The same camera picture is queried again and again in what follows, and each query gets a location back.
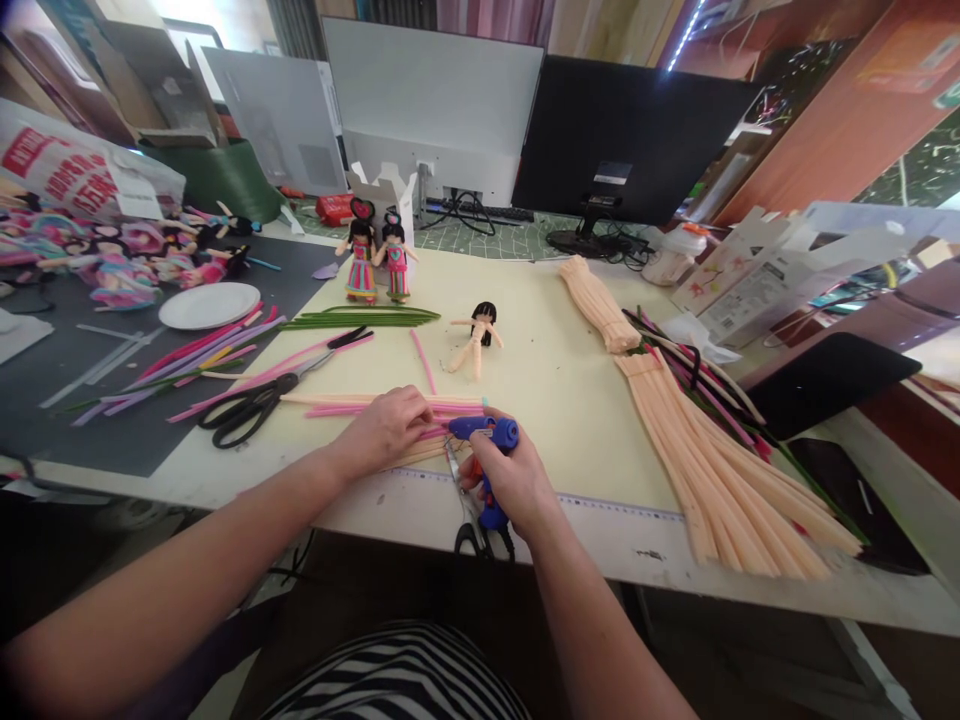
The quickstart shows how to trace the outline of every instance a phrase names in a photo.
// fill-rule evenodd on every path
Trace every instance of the computer monitor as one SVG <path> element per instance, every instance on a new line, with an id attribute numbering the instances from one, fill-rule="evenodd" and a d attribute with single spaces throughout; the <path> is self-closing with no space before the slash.
<path id="1" fill-rule="evenodd" d="M 347 191 L 327 63 L 210 47 L 203 52 L 271 185 L 317 196 Z"/>
<path id="2" fill-rule="evenodd" d="M 551 244 L 589 240 L 604 217 L 662 225 L 723 149 L 762 86 L 548 56 L 513 205 L 582 216 Z"/>
<path id="3" fill-rule="evenodd" d="M 506 206 L 543 49 L 325 17 L 324 42 L 351 163 L 402 177 L 428 163 L 421 193 L 476 192 Z"/>

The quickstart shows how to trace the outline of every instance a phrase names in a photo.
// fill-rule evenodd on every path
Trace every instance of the hot glue gun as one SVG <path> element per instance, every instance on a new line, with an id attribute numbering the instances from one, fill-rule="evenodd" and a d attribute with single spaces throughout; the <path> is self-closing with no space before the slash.
<path id="1" fill-rule="evenodd" d="M 487 416 L 454 418 L 450 421 L 450 433 L 458 440 L 469 440 L 470 436 L 477 431 L 489 437 L 504 455 L 509 455 L 520 440 L 520 428 L 517 421 L 509 418 L 497 420 Z M 507 514 L 493 496 L 493 488 L 490 487 L 490 478 L 487 477 L 486 471 L 480 468 L 480 463 L 476 462 L 476 458 L 474 458 L 474 461 L 474 472 L 479 469 L 482 473 L 483 489 L 486 492 L 483 512 L 480 513 L 480 525 L 487 530 L 500 532 L 506 529 L 510 518 L 507 517 Z"/>

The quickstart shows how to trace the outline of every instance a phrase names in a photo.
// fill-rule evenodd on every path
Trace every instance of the green bucket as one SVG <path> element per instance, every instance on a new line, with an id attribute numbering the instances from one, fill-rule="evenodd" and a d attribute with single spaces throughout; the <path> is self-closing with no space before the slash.
<path id="1" fill-rule="evenodd" d="M 161 148 L 140 140 L 137 147 L 187 178 L 184 205 L 219 215 L 219 200 L 234 215 L 260 223 L 280 215 L 283 196 L 267 182 L 246 140 L 231 139 L 225 148 Z"/>

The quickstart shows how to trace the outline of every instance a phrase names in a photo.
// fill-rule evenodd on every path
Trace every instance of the hand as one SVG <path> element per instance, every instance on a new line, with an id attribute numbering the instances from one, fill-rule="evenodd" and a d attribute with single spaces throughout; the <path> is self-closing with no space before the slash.
<path id="1" fill-rule="evenodd" d="M 347 429 L 320 451 L 338 479 L 353 482 L 382 470 L 413 445 L 433 410 L 413 385 L 377 397 Z"/>
<path id="2" fill-rule="evenodd" d="M 500 418 L 510 417 L 497 410 L 487 408 L 487 415 Z M 558 521 L 563 521 L 560 501 L 550 484 L 543 461 L 537 454 L 537 448 L 520 428 L 520 440 L 513 452 L 507 456 L 496 445 L 479 432 L 470 436 L 473 455 L 460 466 L 461 484 L 467 490 L 480 485 L 480 480 L 471 477 L 473 464 L 479 460 L 490 478 L 493 494 L 507 517 L 513 523 L 517 533 L 532 545 Z M 484 499 L 483 486 L 480 485 L 480 499 Z"/>

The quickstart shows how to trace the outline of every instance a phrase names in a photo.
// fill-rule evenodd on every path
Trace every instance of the green cutting mat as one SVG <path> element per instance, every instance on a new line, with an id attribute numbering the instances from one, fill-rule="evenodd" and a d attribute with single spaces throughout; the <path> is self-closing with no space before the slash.
<path id="1" fill-rule="evenodd" d="M 321 223 L 312 207 L 301 205 L 295 215 L 303 225 L 303 229 L 312 235 L 335 238 L 347 236 L 347 228 L 331 228 Z M 435 228 L 418 230 L 415 247 L 459 252 L 496 260 L 545 260 L 562 256 L 562 253 L 547 245 L 545 240 L 547 233 L 576 226 L 576 218 L 537 214 L 536 221 L 533 223 L 516 227 L 495 225 L 497 234 L 489 237 L 470 230 L 459 220 L 445 220 Z"/>

